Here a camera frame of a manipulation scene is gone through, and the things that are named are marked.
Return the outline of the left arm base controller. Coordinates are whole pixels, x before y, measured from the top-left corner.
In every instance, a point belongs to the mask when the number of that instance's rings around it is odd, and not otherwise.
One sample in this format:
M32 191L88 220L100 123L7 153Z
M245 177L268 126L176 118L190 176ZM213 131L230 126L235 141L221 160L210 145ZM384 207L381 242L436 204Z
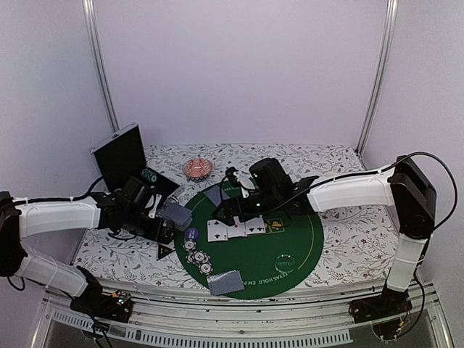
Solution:
M133 310L131 294L117 290L111 294L100 291L87 291L73 297L70 309L92 318L103 318L120 323L128 323Z

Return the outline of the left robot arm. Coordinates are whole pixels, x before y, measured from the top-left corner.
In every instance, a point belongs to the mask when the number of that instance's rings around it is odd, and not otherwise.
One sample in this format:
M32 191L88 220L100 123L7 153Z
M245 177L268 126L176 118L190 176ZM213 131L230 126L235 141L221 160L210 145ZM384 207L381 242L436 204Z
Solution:
M174 225L157 216L161 194L137 178L111 193L88 190L77 197L14 198L1 193L1 277L32 280L70 295L93 315L108 307L97 279L22 245L42 233L80 229L122 231L161 244L173 240Z

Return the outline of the clear acrylic dealer button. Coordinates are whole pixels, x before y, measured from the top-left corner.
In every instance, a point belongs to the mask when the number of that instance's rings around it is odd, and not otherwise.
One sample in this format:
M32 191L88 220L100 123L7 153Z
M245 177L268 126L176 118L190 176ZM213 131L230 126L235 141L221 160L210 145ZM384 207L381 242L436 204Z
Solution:
M296 261L290 254L281 254L276 257L274 267L279 273L291 273L296 267Z

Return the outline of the blue playing card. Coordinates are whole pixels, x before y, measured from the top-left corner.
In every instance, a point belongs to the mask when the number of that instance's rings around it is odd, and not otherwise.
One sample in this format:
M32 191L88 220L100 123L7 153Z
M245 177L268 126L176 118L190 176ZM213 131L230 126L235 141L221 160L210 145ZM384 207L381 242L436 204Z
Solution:
M239 270L207 276L208 289L211 295L220 296L244 290L244 282Z
M204 190L203 194L212 202L215 207L219 207L223 200L229 199L229 195L219 186L211 186Z

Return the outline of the blue playing card deck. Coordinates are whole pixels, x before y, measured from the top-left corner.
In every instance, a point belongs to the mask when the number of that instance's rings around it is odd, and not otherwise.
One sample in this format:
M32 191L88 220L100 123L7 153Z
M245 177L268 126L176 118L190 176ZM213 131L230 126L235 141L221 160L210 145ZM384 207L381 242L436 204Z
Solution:
M192 211L177 203L166 204L165 207L159 211L159 216L173 222L174 226L179 231L186 230L191 225L192 221Z

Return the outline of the aluminium poker chip case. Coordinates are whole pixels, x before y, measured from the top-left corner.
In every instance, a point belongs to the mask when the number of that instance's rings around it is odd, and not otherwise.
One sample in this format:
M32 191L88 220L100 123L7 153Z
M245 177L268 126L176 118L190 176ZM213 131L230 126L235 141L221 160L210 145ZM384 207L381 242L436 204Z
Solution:
M130 178L138 179L156 194L162 195L163 199L182 191L181 186L175 181L148 166L137 123L125 126L92 146L90 153L110 191L121 189ZM155 184L149 184L141 177L144 168L149 168L157 174Z

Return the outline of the purple small blind button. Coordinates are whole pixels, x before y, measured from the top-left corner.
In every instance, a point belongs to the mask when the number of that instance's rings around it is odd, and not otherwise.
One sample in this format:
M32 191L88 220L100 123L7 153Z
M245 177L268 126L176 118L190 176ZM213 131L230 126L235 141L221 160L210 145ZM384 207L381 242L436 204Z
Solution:
M184 232L186 240L196 241L199 238L199 231L196 228L188 228Z

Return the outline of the right arm base controller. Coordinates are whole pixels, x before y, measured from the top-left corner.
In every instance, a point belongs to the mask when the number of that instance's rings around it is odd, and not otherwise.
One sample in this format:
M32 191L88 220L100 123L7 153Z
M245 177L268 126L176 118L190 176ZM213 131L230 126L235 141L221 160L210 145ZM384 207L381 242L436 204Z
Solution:
M381 295L358 299L349 303L349 314L355 323L374 323L374 334L384 340L395 340L402 333L405 321L413 308L408 297L394 299Z

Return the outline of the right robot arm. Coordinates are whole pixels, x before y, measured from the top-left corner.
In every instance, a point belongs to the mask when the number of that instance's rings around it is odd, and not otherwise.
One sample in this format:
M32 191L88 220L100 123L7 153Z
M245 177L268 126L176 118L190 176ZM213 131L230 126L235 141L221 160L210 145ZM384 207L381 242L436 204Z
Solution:
M354 238L353 251L344 257L345 270L328 270L331 279L357 281L375 271L385 279L381 295L367 304L378 314L390 316L408 308L407 288L417 278L435 223L436 190L410 155L386 167L333 177L311 176L293 182L280 162L265 158L240 179L235 168L224 179L240 189L229 197L221 184L209 193L215 205L212 216L226 226L237 220L249 223L274 212L289 216L328 218L324 227L333 241L342 226Z

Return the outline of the white blue poker chip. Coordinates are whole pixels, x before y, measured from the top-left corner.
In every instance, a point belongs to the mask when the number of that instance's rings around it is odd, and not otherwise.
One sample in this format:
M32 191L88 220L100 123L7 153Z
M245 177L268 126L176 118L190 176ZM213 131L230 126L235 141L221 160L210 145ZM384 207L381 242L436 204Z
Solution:
M196 251L196 242L195 240L185 240L182 244L184 250L188 253Z
M206 262L210 262L210 256L208 253L203 251L189 252L186 255L186 261L188 264L201 265Z
M199 265L199 272L202 275L208 276L213 272L213 266L210 262L203 262Z

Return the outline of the black triangular card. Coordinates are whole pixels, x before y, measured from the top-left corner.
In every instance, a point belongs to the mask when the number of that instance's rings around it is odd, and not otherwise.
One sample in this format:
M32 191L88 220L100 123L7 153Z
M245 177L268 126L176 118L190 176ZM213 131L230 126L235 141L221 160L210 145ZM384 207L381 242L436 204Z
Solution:
M164 257L168 256L171 252L172 249L170 247L159 244L157 249L157 259L161 260Z

